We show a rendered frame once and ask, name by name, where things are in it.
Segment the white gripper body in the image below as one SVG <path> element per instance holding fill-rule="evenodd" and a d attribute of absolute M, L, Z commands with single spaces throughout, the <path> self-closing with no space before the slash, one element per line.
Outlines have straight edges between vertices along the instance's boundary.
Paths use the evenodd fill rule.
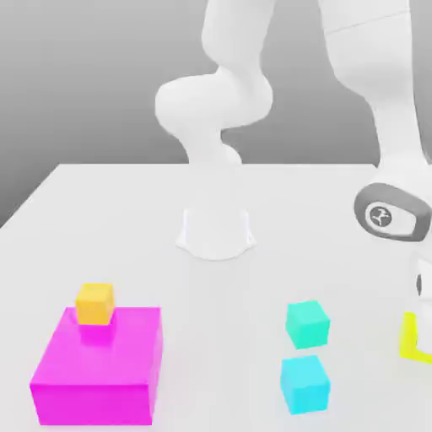
<path fill-rule="evenodd" d="M 432 352 L 432 261 L 416 254 L 412 273 L 416 290 L 413 302 L 418 334 L 416 347 L 421 352 Z"/>

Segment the small yellow cube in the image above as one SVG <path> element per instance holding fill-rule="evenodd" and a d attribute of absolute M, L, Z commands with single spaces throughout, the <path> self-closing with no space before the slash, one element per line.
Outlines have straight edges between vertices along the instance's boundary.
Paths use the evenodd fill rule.
<path fill-rule="evenodd" d="M 400 357 L 432 365 L 432 354 L 426 354 L 417 349 L 417 337 L 416 316 L 413 312 L 406 311 L 399 333 Z"/>

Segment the small teal cube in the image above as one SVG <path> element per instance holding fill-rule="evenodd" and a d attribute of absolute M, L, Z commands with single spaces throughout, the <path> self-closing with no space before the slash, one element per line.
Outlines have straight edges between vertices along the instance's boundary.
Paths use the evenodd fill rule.
<path fill-rule="evenodd" d="M 297 349 L 327 345 L 330 323 L 317 300 L 288 304 L 285 329 Z"/>

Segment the small cyan cube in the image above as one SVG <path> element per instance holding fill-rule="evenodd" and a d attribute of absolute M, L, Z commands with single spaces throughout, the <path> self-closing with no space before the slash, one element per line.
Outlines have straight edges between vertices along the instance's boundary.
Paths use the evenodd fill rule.
<path fill-rule="evenodd" d="M 280 387 L 292 415 L 320 412 L 328 407 L 331 382 L 316 355 L 283 359 Z"/>

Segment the small orange cube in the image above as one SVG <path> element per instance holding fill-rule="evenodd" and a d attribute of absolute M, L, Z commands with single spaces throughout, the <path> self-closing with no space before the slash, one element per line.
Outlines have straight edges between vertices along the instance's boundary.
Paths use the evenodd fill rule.
<path fill-rule="evenodd" d="M 79 325 L 106 326 L 115 309 L 112 283 L 84 283 L 75 300 Z"/>

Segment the large magenta box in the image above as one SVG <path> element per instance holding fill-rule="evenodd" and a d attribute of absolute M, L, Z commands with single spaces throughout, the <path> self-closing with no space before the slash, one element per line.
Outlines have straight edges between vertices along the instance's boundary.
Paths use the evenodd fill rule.
<path fill-rule="evenodd" d="M 106 326 L 68 307 L 30 381 L 42 425 L 151 425 L 163 353 L 159 307 L 117 307 Z"/>

